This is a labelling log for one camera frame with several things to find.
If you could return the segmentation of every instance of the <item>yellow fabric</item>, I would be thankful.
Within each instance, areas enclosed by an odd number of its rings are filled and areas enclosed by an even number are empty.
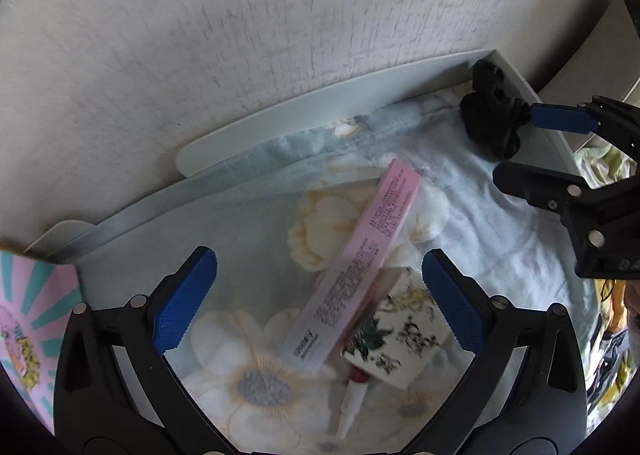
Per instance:
[[[622,332],[626,328],[625,280],[597,278],[594,282],[605,329],[612,334]]]
[[[580,175],[593,189],[626,179],[638,167],[636,161],[609,143],[587,145],[577,150],[574,161]]]
[[[610,385],[609,389],[604,393],[600,402],[598,403],[598,408],[602,408],[603,406],[607,406],[611,403],[615,403],[622,395],[622,391],[626,388],[626,385],[629,384],[629,375],[631,374],[631,370],[628,364],[628,357],[625,353],[622,358],[622,362],[620,363],[620,368],[618,369],[618,374],[616,375],[615,380]]]

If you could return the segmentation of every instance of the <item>pink box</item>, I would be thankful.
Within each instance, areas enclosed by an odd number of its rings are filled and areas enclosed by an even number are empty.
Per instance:
[[[420,175],[394,159],[353,235],[322,277],[284,339],[280,358],[315,371],[340,340],[384,265],[420,186]]]

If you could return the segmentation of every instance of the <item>bed sheet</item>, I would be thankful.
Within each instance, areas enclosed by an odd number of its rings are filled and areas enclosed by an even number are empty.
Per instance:
[[[558,217],[495,188],[496,163],[466,136],[459,100],[440,91],[257,146],[129,207],[64,259],[89,304],[106,308],[151,292],[196,246],[212,248],[218,278],[166,358],[214,424],[248,452],[397,452],[471,361],[453,336],[407,391],[373,383],[344,441],[333,434],[348,366],[332,358],[305,374],[274,354],[393,158],[423,181],[387,267],[420,269],[439,247],[489,295],[534,309],[561,302],[583,359],[598,314]],[[521,359],[514,353],[481,422],[498,414]]]

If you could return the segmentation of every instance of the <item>yellow flower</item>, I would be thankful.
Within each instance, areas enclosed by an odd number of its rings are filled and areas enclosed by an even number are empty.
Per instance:
[[[300,219],[289,229],[291,257],[307,271],[324,271],[349,240],[360,215],[371,201],[378,181],[394,158],[378,162],[359,156],[331,161],[326,176],[300,200]],[[442,190],[423,178],[386,267],[420,270],[422,254],[415,244],[431,241],[449,220],[449,202]]]
[[[193,324],[191,344],[203,368],[182,383],[242,451],[289,454],[305,438],[327,434],[330,395],[342,395],[344,375],[327,363],[307,374],[274,354],[298,314],[282,311],[264,330],[242,310],[209,312]]]

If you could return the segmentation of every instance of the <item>blue gripper pad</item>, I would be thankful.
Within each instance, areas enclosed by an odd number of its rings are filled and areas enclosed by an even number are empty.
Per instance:
[[[460,346],[479,355],[486,342],[490,320],[487,295],[473,279],[465,278],[440,249],[424,255],[422,279]]]
[[[154,346],[160,355],[178,346],[217,271],[216,254],[201,245],[175,275],[167,276],[153,292],[149,312],[153,318]]]
[[[549,128],[576,134],[588,134],[598,129],[598,122],[586,110],[554,105],[533,105],[531,124],[536,128]]]

